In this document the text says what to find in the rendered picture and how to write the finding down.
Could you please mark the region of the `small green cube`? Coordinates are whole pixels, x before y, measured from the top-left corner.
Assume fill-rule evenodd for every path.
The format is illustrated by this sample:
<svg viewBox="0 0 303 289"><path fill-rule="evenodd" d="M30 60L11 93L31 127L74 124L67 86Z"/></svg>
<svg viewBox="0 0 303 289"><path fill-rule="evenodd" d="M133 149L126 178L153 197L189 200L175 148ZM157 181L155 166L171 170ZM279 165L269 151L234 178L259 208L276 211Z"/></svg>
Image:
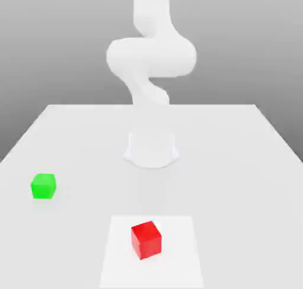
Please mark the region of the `small green cube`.
<svg viewBox="0 0 303 289"><path fill-rule="evenodd" d="M54 174L36 174L31 182L31 192L35 199L52 199L56 191Z"/></svg>

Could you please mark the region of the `small red cube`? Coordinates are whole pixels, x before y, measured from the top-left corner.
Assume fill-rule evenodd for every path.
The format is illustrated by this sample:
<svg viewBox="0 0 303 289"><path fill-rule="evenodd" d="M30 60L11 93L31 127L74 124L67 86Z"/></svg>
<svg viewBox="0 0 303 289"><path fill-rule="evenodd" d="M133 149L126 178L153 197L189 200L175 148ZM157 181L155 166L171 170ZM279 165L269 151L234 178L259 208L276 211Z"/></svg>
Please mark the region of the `small red cube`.
<svg viewBox="0 0 303 289"><path fill-rule="evenodd" d="M153 221L131 228L131 244L139 260L162 252L162 235Z"/></svg>

